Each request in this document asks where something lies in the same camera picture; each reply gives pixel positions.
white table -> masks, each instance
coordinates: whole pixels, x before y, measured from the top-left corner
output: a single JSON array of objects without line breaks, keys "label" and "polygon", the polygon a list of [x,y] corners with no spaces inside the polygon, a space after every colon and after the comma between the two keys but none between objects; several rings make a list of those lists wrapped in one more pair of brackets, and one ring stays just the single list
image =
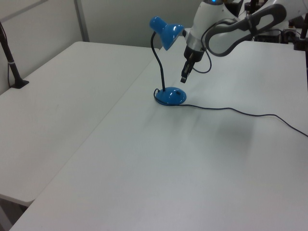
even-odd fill
[{"label": "white table", "polygon": [[[181,84],[184,47],[159,57],[186,103],[277,113],[308,132],[305,53],[243,42]],[[159,86],[152,60],[12,231],[307,230],[307,137],[271,117],[161,106]]]},{"label": "white table", "polygon": [[0,198],[30,205],[154,58],[77,42],[0,96]]}]

gooseneck lamp arm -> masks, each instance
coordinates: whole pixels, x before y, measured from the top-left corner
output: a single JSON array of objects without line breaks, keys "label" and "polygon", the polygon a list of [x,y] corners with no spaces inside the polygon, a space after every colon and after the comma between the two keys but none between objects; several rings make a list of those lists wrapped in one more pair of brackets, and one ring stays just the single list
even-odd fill
[{"label": "gooseneck lamp arm", "polygon": [[152,51],[155,55],[156,60],[158,61],[159,67],[160,67],[160,75],[161,75],[161,78],[162,78],[163,91],[166,91],[163,66],[162,66],[162,63],[160,62],[160,60],[159,60],[159,58],[156,54],[156,51],[155,51],[154,45],[153,45],[155,35],[156,35],[156,32],[154,31],[153,34],[152,34],[152,37],[151,37],[151,48],[152,48]]},{"label": "gooseneck lamp arm", "polygon": [[7,41],[7,38],[6,38],[1,22],[0,22],[0,43],[3,48],[4,54],[6,56],[6,59],[8,60],[8,65],[10,66],[12,73],[14,75],[14,78],[15,78],[15,84],[13,84],[11,87],[20,89],[23,86],[27,85],[29,81],[23,80],[19,75],[18,69],[16,67],[14,58],[10,51],[9,44],[8,44],[8,41]]}]

black cable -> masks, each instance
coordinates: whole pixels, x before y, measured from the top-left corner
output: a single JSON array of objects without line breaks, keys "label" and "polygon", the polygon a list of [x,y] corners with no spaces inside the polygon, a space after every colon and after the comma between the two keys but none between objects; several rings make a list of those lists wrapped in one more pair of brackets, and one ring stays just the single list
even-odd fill
[{"label": "black cable", "polygon": [[[241,16],[244,12],[245,12],[245,10],[242,13],[240,13],[239,16]],[[239,17],[239,16],[237,16],[237,17]]]},{"label": "black cable", "polygon": [[200,73],[200,74],[209,73],[210,70],[212,69],[212,60],[211,60],[211,57],[210,57],[210,55],[208,54],[207,50],[205,50],[205,53],[207,54],[208,60],[210,61],[210,68],[209,68],[207,71],[202,72],[202,71],[198,71],[197,69],[195,69],[195,68],[193,67],[193,70],[196,71],[196,72],[198,72],[198,73]]},{"label": "black cable", "polygon": [[201,36],[201,45],[202,45],[202,50],[204,50],[204,52],[207,54],[207,57],[208,57],[208,59],[209,59],[209,61],[210,61],[210,67],[209,67],[209,69],[207,70],[207,71],[198,71],[198,70],[196,70],[194,67],[192,68],[194,71],[196,71],[196,72],[198,72],[198,73],[200,73],[200,74],[206,74],[206,73],[209,73],[210,72],[210,70],[212,69],[212,60],[211,60],[211,57],[210,57],[210,55],[208,54],[208,52],[207,52],[207,49],[206,49],[206,47],[205,47],[205,45],[204,45],[204,43],[203,43],[203,37],[204,37],[204,35],[209,31],[209,29],[211,29],[213,26],[216,26],[216,25],[218,25],[219,23],[214,23],[212,26],[210,26],[204,33],[203,33],[203,35]]},{"label": "black cable", "polygon": [[200,106],[196,106],[196,105],[192,105],[192,104],[180,104],[180,105],[173,105],[173,104],[168,104],[168,103],[165,103],[161,100],[159,100],[156,96],[155,96],[155,93],[156,92],[159,92],[159,89],[155,89],[154,93],[153,93],[153,96],[155,98],[155,100],[157,102],[161,102],[161,103],[164,103],[164,104],[167,104],[168,106],[180,106],[180,107],[195,107],[195,108],[199,108],[199,109],[204,109],[204,110],[215,110],[215,111],[222,111],[222,110],[232,110],[232,111],[235,111],[237,113],[240,113],[242,115],[245,115],[245,116],[252,116],[252,117],[264,117],[264,116],[274,116],[278,119],[280,119],[282,122],[284,122],[287,126],[289,126],[290,128],[292,128],[293,130],[303,134],[304,136],[308,137],[307,134],[303,133],[302,131],[292,127],[290,124],[288,124],[285,120],[283,120],[281,117],[279,117],[278,115],[276,114],[262,114],[262,115],[255,115],[255,114],[249,114],[249,113],[245,113],[245,112],[241,112],[239,110],[236,110],[234,108],[231,108],[231,107],[223,107],[223,108],[211,108],[211,107],[200,107]]},{"label": "black cable", "polygon": [[163,66],[162,66],[162,63],[160,62],[160,60],[159,60],[159,58],[158,58],[158,56],[156,54],[156,51],[155,51],[154,45],[153,45],[153,40],[154,40],[155,35],[156,35],[156,32],[154,31],[153,34],[152,34],[152,37],[151,37],[151,48],[152,48],[152,51],[153,51],[153,53],[155,55],[156,60],[158,61],[159,67],[160,67],[160,76],[162,78],[163,91],[165,91],[166,88],[165,88],[165,79],[164,79]]},{"label": "black cable", "polygon": [[300,35],[300,33],[298,31],[296,31],[296,30],[291,30],[291,29],[283,30],[283,32],[285,32],[285,31],[296,32],[296,33],[298,33]]},{"label": "black cable", "polygon": [[10,65],[8,64],[8,84],[9,84],[9,88],[11,88],[10,85]]}]

white robot link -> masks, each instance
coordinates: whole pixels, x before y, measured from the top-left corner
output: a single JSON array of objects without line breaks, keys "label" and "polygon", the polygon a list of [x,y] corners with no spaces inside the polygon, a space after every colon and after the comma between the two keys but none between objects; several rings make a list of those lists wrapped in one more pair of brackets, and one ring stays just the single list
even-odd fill
[{"label": "white robot link", "polygon": [[269,0],[254,14],[239,20],[228,11],[223,0],[203,0],[190,32],[185,35],[187,46],[184,57],[187,61],[181,82],[186,82],[194,64],[201,61],[205,49],[215,56],[226,56],[242,41],[306,13],[308,0]]}]

